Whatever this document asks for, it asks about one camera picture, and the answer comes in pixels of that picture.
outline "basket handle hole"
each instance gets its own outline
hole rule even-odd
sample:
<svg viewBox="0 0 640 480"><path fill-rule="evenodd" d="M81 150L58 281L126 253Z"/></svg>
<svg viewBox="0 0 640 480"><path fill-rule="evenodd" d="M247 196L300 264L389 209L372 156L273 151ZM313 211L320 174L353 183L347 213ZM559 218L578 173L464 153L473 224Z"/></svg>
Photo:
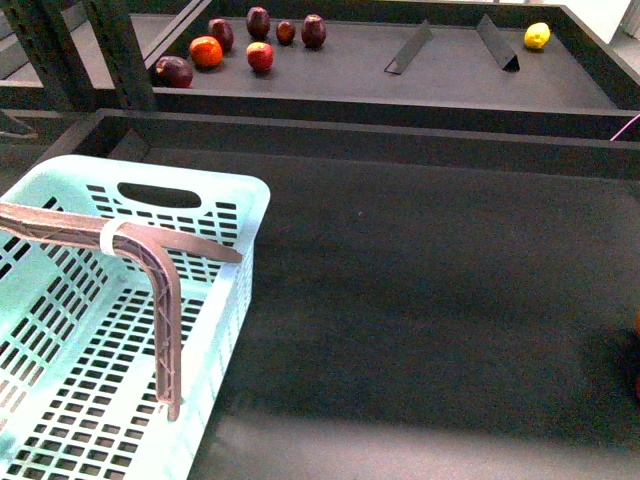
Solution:
<svg viewBox="0 0 640 480"><path fill-rule="evenodd" d="M119 183L118 192L129 200L165 208L198 208L202 199L197 193L177 188Z"/></svg>

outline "pink cable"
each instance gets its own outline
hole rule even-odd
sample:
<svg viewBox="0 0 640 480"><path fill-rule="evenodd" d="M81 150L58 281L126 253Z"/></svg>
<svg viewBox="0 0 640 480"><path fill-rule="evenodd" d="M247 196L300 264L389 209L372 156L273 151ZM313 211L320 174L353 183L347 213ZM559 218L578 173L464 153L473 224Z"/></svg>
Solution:
<svg viewBox="0 0 640 480"><path fill-rule="evenodd" d="M633 117L631 120L629 120L629 122L627 122L627 124L624 127L622 127L622 129L618 133L616 133L613 137L611 137L611 141L613 142L616 138L618 138L620 135L622 135L622 133L627 128L629 128L633 122L635 122L639 118L640 118L640 113L638 115L636 115L635 117Z"/></svg>

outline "dark gray surface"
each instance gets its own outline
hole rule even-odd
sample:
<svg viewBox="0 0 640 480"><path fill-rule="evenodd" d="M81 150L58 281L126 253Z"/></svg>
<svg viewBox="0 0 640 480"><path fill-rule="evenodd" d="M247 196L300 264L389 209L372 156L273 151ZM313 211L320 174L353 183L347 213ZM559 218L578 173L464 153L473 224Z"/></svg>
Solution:
<svg viewBox="0 0 640 480"><path fill-rule="evenodd" d="M13 30L7 21L7 17L4 16L4 12L0 12L0 40L8 37L12 33Z"/></svg>
<svg viewBox="0 0 640 480"><path fill-rule="evenodd" d="M7 78L29 59L15 35L0 39L0 79Z"/></svg>
<svg viewBox="0 0 640 480"><path fill-rule="evenodd" d="M272 20L272 30L277 21ZM459 103L536 109L595 108L615 105L556 37L544 52L523 46L524 31L503 31L518 54L520 72L504 72L473 28L432 28L434 38L401 76L388 65L415 26L327 23L320 51L305 49L298 33L282 47L275 34L274 67L255 75L245 50L251 42L244 20L233 20L233 53L218 68L196 74L192 88L216 94L274 94L306 98L369 99L416 104ZM301 24L297 23L298 32ZM188 52L180 52L184 57Z"/></svg>
<svg viewBox="0 0 640 480"><path fill-rule="evenodd" d="M143 15L132 14L131 21L141 49L146 48L158 34L171 22L171 15ZM89 73L95 88L113 88L107 65L104 62L96 36L89 22L83 23L75 29L71 36L78 48L80 57ZM9 81L35 82L40 84L38 76L31 64L10 75Z"/></svg>
<svg viewBox="0 0 640 480"><path fill-rule="evenodd" d="M0 195L15 185L46 149L47 145L0 143Z"/></svg>
<svg viewBox="0 0 640 480"><path fill-rule="evenodd" d="M272 191L190 478L635 479L640 204L597 180L152 148Z"/></svg>

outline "white wall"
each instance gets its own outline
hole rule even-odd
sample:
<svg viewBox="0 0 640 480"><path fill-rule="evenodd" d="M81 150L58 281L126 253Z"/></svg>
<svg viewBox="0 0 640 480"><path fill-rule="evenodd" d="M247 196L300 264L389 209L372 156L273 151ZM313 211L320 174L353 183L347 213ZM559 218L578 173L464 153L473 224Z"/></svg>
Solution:
<svg viewBox="0 0 640 480"><path fill-rule="evenodd" d="M631 0L557 0L531 3L564 4L603 41L609 43Z"/></svg>

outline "white strap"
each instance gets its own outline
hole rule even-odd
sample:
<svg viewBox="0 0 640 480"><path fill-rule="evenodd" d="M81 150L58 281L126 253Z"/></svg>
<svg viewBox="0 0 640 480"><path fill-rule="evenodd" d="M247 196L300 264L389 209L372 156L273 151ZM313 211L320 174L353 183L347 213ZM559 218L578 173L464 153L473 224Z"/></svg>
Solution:
<svg viewBox="0 0 640 480"><path fill-rule="evenodd" d="M102 231L100 232L100 250L102 250L102 253L105 255L116 256L116 252L113 251L113 238L124 223L131 223L131 221L124 218L112 218L102 227Z"/></svg>

